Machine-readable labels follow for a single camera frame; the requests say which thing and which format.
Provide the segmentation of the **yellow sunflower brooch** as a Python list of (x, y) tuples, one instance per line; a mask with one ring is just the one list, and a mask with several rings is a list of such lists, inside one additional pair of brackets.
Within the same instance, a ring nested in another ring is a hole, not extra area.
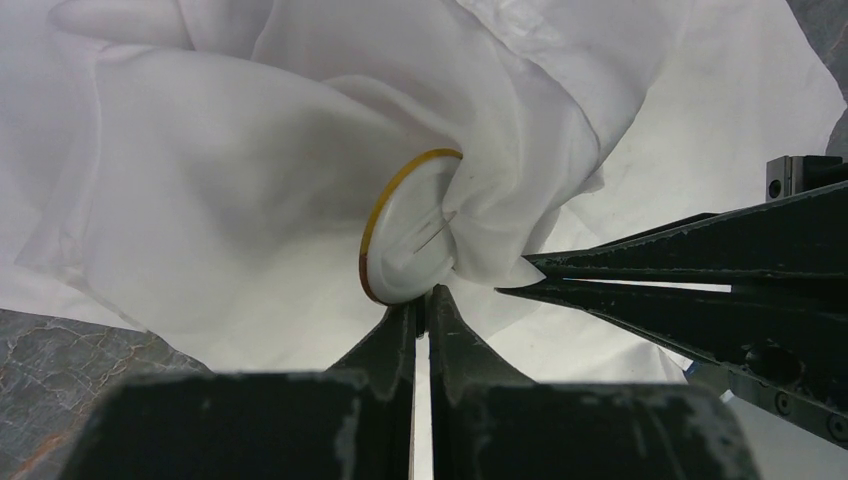
[(427, 151), (404, 165), (379, 195), (359, 249), (360, 284), (372, 301), (411, 301), (451, 275), (455, 214), (443, 209), (443, 201), (462, 158), (452, 149)]

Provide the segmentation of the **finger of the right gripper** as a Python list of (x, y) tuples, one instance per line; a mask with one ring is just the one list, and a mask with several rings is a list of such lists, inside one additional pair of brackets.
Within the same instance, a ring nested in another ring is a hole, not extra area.
[(583, 250), (529, 256), (553, 278), (657, 282), (844, 280), (847, 185), (687, 219)]
[(847, 446), (847, 307), (832, 298), (552, 279), (502, 292), (588, 313), (720, 370), (736, 397)]

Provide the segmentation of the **white button shirt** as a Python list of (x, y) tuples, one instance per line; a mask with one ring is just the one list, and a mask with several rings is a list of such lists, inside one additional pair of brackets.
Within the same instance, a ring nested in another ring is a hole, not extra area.
[(845, 109), (783, 1), (5, 1), (1, 305), (214, 371), (327, 367), (382, 313), (379, 194), (450, 148), (471, 326), (536, 380), (680, 383), (680, 355), (496, 288), (759, 203)]

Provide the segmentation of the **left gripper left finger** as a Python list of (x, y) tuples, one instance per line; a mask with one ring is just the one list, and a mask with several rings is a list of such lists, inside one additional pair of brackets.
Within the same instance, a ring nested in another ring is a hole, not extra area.
[(86, 422), (65, 479), (407, 479), (418, 306), (324, 371), (139, 376)]

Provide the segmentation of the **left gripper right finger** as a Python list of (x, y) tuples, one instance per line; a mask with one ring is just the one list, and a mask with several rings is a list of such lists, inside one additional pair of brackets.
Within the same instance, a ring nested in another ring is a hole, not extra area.
[(427, 299), (437, 479), (755, 479), (730, 410), (681, 384), (538, 383)]

